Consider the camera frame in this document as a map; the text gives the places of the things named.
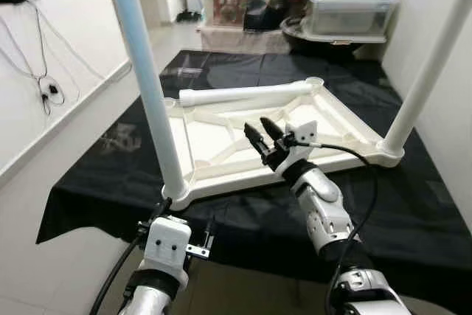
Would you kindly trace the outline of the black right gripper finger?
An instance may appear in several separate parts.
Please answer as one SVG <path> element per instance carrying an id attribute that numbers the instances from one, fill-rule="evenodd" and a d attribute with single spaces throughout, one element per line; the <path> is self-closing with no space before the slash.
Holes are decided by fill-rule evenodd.
<path id="1" fill-rule="evenodd" d="M 264 131 L 273 140 L 273 143 L 284 143 L 285 132 L 273 120 L 269 117 L 260 117 L 260 123 L 262 123 Z"/>
<path id="2" fill-rule="evenodd" d="M 243 132 L 251 147 L 260 155 L 263 165 L 269 165 L 270 147 L 264 142 L 262 134 L 249 123 L 243 123 Z"/>

